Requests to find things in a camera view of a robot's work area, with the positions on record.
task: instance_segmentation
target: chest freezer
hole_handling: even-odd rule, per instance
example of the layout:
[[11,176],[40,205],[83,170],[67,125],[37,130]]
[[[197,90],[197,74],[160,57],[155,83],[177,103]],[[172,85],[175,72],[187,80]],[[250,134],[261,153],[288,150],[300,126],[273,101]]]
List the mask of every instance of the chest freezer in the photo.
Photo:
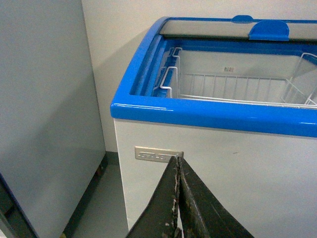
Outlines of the chest freezer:
[[183,154],[255,237],[317,236],[317,21],[162,18],[111,115],[129,228]]

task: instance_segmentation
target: blue freezer rim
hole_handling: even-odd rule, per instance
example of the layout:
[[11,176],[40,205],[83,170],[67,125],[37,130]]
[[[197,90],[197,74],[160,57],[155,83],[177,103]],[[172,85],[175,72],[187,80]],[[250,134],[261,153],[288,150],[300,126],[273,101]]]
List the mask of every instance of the blue freezer rim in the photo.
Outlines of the blue freezer rim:
[[[136,50],[110,106],[116,119],[210,127],[284,135],[317,137],[317,110],[228,102],[196,101],[131,95],[150,45],[163,40],[160,29],[168,20],[231,21],[223,18],[163,17],[149,29]],[[317,23],[314,20],[283,20]]]

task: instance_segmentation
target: white freezer body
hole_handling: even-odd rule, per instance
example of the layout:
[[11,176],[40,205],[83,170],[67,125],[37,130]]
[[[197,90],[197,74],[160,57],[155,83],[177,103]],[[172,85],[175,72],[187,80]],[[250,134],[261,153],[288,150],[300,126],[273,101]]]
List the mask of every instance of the white freezer body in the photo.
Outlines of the white freezer body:
[[129,229],[166,163],[134,147],[184,151],[222,205],[254,236],[317,236],[317,138],[114,119]]

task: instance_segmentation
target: white wire basket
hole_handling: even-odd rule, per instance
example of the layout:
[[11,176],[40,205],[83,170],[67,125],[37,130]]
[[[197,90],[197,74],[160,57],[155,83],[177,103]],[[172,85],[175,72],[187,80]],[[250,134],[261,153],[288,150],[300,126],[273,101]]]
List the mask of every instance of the white wire basket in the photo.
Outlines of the white wire basket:
[[[183,51],[160,88],[170,98],[317,109],[317,56]],[[167,73],[173,70],[169,86]]]

